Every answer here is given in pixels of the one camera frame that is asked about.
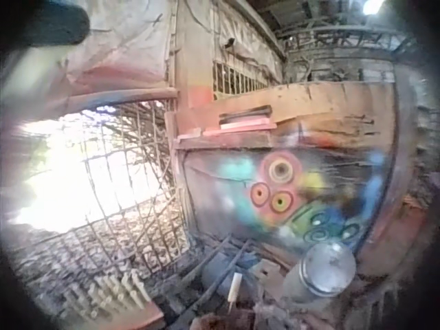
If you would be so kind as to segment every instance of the wooden post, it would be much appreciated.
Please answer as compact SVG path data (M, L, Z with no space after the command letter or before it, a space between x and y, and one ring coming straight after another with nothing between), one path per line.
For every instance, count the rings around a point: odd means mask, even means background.
M179 0L177 9L177 110L199 107L214 100L211 1Z

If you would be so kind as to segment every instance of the wooden board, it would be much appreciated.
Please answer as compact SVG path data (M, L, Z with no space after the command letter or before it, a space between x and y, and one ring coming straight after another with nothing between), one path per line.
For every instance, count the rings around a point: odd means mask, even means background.
M395 93L390 83L317 82L255 91L178 111L179 133L218 127L220 113L262 105L272 107L271 121L278 124L274 135L288 136L300 127L306 136L312 135L320 143L327 141L328 146L379 148L388 153L393 145Z

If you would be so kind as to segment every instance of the wooden beam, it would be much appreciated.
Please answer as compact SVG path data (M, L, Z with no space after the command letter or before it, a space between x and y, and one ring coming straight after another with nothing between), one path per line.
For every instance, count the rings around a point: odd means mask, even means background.
M178 0L175 84L178 109L198 107L214 100L213 32L209 1Z
M122 89L75 95L49 101L44 107L38 107L38 111L32 112L32 117L27 118L27 120L57 119L69 113L76 113L84 109L93 109L103 105L176 99L178 94L178 90L174 87L162 87L150 89Z
M261 36L268 42L269 46L280 56L282 61L287 59L281 44L274 33L267 26L261 16L247 3L246 0L225 0L237 12L242 14L251 23Z

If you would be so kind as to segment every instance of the dark object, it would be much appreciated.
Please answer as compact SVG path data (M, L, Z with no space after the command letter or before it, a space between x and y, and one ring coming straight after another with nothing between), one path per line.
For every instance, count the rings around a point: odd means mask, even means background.
M80 7L45 1L28 21L15 47L77 45L90 31L89 16Z
M235 113L221 113L219 115L220 117L219 124L220 125L228 124L239 118L253 119L252 118L253 116L270 117L271 114L272 114L272 107L270 105L263 105L261 107L257 107L241 112L235 112Z
M225 45L225 49L228 49L234 45L235 38L229 38L228 43Z

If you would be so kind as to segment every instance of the metal bars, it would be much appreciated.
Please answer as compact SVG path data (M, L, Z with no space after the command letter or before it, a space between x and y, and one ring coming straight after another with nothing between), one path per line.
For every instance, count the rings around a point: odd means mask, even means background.
M53 306L50 314L65 314L71 283L86 287L94 276L131 270L145 280L188 250L164 122L171 107L156 100L84 110L46 133L53 159L36 176L65 209L54 205L42 228L30 222L27 239L9 250L19 278L42 306ZM23 236L20 226L10 229Z

